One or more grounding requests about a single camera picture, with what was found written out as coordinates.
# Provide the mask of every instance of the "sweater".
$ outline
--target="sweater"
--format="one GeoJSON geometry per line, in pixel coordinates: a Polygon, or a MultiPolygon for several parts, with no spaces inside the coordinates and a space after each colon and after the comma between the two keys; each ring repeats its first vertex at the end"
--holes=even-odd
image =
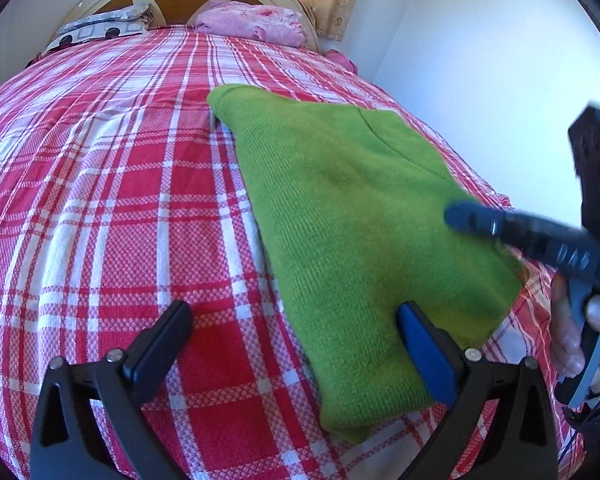
{"type": "Polygon", "coordinates": [[[314,371],[322,427],[352,443],[432,405],[398,334],[416,301],[480,347],[522,288],[522,266],[444,223],[472,200],[435,147],[392,111],[293,101],[241,85],[208,96],[238,164],[284,312],[314,371]]]}

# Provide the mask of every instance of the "bed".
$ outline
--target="bed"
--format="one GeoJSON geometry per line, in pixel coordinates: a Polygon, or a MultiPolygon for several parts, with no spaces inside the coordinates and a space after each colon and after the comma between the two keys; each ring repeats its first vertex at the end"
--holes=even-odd
{"type": "MultiPolygon", "coordinates": [[[[134,1],[83,0],[64,23],[134,1]]],[[[306,49],[197,34],[186,23],[206,0],[142,1],[160,9],[161,27],[52,53],[0,88],[0,458],[29,477],[37,394],[54,356],[88,362],[125,347],[177,296],[194,306],[196,331],[143,411],[190,478],[397,479],[444,409],[384,422],[358,446],[320,428],[317,386],[267,267],[232,134],[206,97],[243,83],[394,110],[466,190],[495,207],[508,199],[385,92],[320,56],[315,34],[306,49]]],[[[296,0],[241,1],[303,12],[296,0]]],[[[551,384],[551,274],[525,265],[524,289],[483,351],[508,362],[535,355],[551,384]]],[[[562,447],[569,427],[552,403],[562,447]]],[[[116,466],[133,477],[93,409],[116,466]]],[[[578,444],[564,477],[580,457],[578,444]]]]}

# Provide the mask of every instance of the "red plaid bedspread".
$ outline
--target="red plaid bedspread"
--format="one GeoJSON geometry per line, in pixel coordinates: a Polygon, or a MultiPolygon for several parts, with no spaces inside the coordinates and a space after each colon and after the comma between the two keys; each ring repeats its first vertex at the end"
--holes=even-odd
{"type": "MultiPolygon", "coordinates": [[[[50,359],[87,362],[125,347],[174,298],[192,304],[196,330],[144,413],[193,479],[391,480],[442,418],[439,406],[403,416],[360,446],[320,429],[315,382],[267,268],[233,137],[206,104],[225,83],[396,110],[469,192],[509,206],[381,89],[311,52],[175,27],[43,59],[0,88],[0,455],[19,478],[29,476],[50,359]]],[[[510,362],[533,354],[552,383],[550,274],[528,268],[484,351],[510,362]]],[[[116,465],[134,476],[102,407],[94,411],[116,465]]],[[[557,419],[556,429],[563,445],[568,427],[557,419]]]]}

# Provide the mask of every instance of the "pink blanket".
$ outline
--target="pink blanket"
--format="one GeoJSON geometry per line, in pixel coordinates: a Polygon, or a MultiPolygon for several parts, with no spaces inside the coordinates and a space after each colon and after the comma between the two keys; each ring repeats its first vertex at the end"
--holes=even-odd
{"type": "Polygon", "coordinates": [[[301,19],[299,12],[283,7],[218,1],[212,2],[207,10],[200,13],[194,29],[202,34],[299,48],[306,44],[307,39],[301,19]]]}

